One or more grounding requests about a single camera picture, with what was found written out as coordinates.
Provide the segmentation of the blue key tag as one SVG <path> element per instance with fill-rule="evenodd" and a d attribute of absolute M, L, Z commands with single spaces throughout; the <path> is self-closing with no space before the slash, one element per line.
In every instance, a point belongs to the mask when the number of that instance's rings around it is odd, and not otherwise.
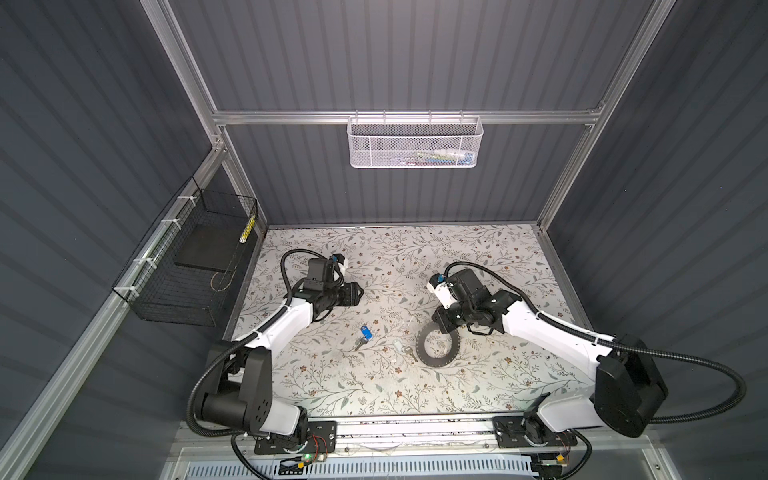
<path fill-rule="evenodd" d="M 373 334 L 367 326 L 361 327 L 361 333 L 366 342 L 370 341 L 373 338 Z"/>

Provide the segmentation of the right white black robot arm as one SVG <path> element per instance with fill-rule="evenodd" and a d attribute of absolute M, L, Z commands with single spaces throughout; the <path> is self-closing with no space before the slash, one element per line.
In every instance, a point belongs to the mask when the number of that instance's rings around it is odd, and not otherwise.
<path fill-rule="evenodd" d="M 580 428 L 609 427 L 637 438 L 668 396 L 653 358 L 638 353 L 643 343 L 636 337 L 616 339 L 558 320 L 511 284 L 491 292 L 468 268 L 433 274 L 428 289 L 440 303 L 433 319 L 442 332 L 464 326 L 476 335 L 509 334 L 586 376 L 588 385 L 543 393 L 525 410 L 520 428 L 534 446 Z"/>

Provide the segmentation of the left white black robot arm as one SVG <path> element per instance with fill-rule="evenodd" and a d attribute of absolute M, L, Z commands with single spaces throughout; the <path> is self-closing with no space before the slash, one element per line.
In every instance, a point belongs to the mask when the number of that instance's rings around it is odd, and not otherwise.
<path fill-rule="evenodd" d="M 348 260 L 292 249 L 280 261 L 287 289 L 279 309 L 262 325 L 216 345 L 187 401 L 185 421 L 195 434 L 248 434 L 301 445 L 309 436 L 306 409 L 276 399 L 273 360 L 290 341 L 339 307 L 355 307 L 364 290 L 345 280 Z"/>

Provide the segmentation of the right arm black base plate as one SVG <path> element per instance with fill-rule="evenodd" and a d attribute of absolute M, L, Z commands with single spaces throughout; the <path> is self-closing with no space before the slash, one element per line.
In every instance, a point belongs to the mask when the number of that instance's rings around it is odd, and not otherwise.
<path fill-rule="evenodd" d="M 492 418 L 493 432 L 500 448 L 565 447 L 579 443 L 573 433 L 553 432 L 541 421 L 524 416 L 502 415 Z"/>

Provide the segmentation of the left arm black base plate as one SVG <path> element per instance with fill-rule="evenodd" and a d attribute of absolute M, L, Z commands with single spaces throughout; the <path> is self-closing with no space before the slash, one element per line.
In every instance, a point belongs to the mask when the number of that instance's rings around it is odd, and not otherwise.
<path fill-rule="evenodd" d="M 336 449 L 336 421 L 310 420 L 300 423 L 291 435 L 264 434 L 256 437 L 257 455 L 329 454 Z"/>

